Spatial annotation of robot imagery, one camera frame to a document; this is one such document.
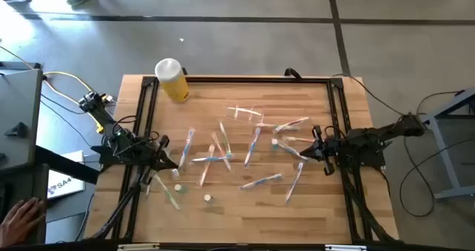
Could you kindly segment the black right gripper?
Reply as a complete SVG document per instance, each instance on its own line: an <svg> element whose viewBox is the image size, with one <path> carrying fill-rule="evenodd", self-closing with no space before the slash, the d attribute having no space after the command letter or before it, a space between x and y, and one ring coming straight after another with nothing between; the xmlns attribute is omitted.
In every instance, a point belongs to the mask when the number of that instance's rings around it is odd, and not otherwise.
<svg viewBox="0 0 475 251"><path fill-rule="evenodd" d="M322 137L322 132L326 134L326 130L332 128L334 135L327 136L324 140ZM339 128L333 125L329 125L321 130L319 125L313 127L313 137L315 141L308 148L310 151L300 152L300 156L305 157L306 159L312 159L317 161L322 161L324 163L324 174L326 176L332 175L335 172L334 165L330 162L330 157L337 156L338 141L340 136L345 137L344 132Z"/></svg>

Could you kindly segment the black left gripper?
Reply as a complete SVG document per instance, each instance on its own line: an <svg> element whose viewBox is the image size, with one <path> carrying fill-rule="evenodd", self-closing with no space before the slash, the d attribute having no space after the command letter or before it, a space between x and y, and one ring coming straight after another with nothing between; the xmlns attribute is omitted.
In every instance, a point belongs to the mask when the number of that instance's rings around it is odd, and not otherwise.
<svg viewBox="0 0 475 251"><path fill-rule="evenodd" d="M178 165L171 157L171 150L165 149L169 144L167 135L161 136L158 140L148 139L149 147L152 149L149 166L152 169L177 169Z"/></svg>

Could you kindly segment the red toothbrush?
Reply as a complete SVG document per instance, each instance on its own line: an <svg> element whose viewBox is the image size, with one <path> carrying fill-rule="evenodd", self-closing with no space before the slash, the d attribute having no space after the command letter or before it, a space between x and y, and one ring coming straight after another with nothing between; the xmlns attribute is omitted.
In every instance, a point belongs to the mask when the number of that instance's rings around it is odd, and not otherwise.
<svg viewBox="0 0 475 251"><path fill-rule="evenodd" d="M231 163L229 162L229 156L228 154L223 150L223 148L221 147L221 144L219 143L219 140L218 140L218 137L217 137L217 134L215 132L212 132L211 133L211 136L212 136L212 139L214 141L214 144L217 146L220 154L222 155L222 157L224 157L223 161L226 165L226 168L228 169L228 171L230 172L232 170L232 167L231 167Z"/></svg>

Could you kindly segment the clear acrylic organizer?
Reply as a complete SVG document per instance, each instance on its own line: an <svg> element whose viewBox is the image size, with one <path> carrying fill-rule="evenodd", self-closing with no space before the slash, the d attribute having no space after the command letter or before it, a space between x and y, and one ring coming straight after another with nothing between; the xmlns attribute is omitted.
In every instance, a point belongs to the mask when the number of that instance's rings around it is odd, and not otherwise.
<svg viewBox="0 0 475 251"><path fill-rule="evenodd" d="M226 107L225 115L233 120L248 123L261 123L264 115L261 110L254 108L244 108L240 106Z"/></svg>

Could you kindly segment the pale toothbrush in clear wrapper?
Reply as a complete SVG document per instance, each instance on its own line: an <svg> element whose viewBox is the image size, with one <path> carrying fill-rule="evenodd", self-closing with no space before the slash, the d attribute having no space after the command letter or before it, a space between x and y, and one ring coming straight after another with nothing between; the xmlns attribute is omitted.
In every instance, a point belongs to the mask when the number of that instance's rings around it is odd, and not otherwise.
<svg viewBox="0 0 475 251"><path fill-rule="evenodd" d="M151 191L151 182L154 179L155 171L151 169L148 173L148 177L146 179L146 188L145 188L145 196L148 197Z"/></svg>

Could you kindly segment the yellow canister with white lid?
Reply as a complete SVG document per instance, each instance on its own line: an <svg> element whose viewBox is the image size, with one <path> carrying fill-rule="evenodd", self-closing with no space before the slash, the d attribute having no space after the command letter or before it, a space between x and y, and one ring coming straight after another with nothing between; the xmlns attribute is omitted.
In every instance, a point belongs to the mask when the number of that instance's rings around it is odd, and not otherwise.
<svg viewBox="0 0 475 251"><path fill-rule="evenodd" d="M175 102L185 102L189 98L189 86L181 64L172 58L159 61L154 68L160 85Z"/></svg>

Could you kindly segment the black beam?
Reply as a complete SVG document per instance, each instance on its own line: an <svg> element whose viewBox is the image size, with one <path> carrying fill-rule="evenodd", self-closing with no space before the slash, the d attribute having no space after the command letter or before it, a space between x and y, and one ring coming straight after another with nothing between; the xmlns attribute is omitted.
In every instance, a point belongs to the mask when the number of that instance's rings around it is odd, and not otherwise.
<svg viewBox="0 0 475 251"><path fill-rule="evenodd" d="M35 163L48 164L51 170L83 180L86 183L96 184L99 177L99 171L96 169L72 161L40 146L36 146Z"/></svg>

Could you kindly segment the white printed box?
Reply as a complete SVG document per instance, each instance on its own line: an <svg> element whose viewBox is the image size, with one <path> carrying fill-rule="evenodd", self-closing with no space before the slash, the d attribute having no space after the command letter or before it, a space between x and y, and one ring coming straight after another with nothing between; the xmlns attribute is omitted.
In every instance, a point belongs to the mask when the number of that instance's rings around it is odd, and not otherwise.
<svg viewBox="0 0 475 251"><path fill-rule="evenodd" d="M83 151L74 151L62 155L76 163L84 164ZM54 199L75 192L81 192L85 189L85 182L78 180L70 175L65 175L54 170L48 172L47 198Z"/></svg>

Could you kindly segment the dark desk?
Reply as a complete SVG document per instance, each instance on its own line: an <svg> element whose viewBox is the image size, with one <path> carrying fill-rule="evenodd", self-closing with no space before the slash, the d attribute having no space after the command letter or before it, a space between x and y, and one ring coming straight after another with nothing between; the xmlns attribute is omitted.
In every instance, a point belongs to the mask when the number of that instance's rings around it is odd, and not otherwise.
<svg viewBox="0 0 475 251"><path fill-rule="evenodd" d="M41 164L0 174L0 223L16 203L21 200L26 202L31 198L44 202L34 217L45 214L48 172L49 166Z"/></svg>

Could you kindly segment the person's hand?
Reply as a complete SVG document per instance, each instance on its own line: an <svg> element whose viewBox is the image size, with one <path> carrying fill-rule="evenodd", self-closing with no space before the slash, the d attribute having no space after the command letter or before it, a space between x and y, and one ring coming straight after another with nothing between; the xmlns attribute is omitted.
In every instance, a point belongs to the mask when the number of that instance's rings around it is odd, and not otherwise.
<svg viewBox="0 0 475 251"><path fill-rule="evenodd" d="M17 202L0 223L0 249L23 242L45 217L42 212L45 202L38 198Z"/></svg>

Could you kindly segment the grey metal case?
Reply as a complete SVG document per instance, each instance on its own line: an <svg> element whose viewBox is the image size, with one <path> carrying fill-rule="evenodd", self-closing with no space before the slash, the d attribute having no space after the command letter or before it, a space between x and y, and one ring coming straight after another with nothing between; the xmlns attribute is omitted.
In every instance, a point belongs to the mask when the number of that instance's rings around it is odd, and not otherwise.
<svg viewBox="0 0 475 251"><path fill-rule="evenodd" d="M43 73L20 71L0 76L0 172L33 164L39 119ZM4 133L17 123L28 127L26 138L7 137Z"/></svg>

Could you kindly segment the white end bracket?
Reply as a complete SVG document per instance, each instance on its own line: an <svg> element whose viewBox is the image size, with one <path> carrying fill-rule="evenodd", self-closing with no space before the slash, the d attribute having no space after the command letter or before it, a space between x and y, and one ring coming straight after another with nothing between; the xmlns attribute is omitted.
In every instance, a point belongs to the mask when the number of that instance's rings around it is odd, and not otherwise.
<svg viewBox="0 0 475 251"><path fill-rule="evenodd" d="M120 244L117 247L117 251L155 251L159 249L158 243Z"/></svg>
<svg viewBox="0 0 475 251"><path fill-rule="evenodd" d="M325 251L367 251L366 246L326 244Z"/></svg>

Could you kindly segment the grey metal table frame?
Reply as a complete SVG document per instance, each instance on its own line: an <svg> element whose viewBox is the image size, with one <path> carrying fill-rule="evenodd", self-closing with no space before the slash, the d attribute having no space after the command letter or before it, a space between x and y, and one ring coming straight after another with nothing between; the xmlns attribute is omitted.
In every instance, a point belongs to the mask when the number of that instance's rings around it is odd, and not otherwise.
<svg viewBox="0 0 475 251"><path fill-rule="evenodd" d="M426 114L422 113L422 105L434 94L422 99L416 108L423 125L433 133L451 184L451 188L434 195L438 201L475 196L475 172L470 177L466 170L467 166L475 166L475 87L451 94L449 102Z"/></svg>

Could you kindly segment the small black bracket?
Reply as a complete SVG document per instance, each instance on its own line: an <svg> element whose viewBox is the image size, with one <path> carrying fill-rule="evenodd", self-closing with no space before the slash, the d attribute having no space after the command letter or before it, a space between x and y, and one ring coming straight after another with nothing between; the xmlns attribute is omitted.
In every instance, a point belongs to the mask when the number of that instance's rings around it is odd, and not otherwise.
<svg viewBox="0 0 475 251"><path fill-rule="evenodd" d="M28 136L28 127L23 122L19 122L14 127L6 130L4 136L26 138Z"/></svg>

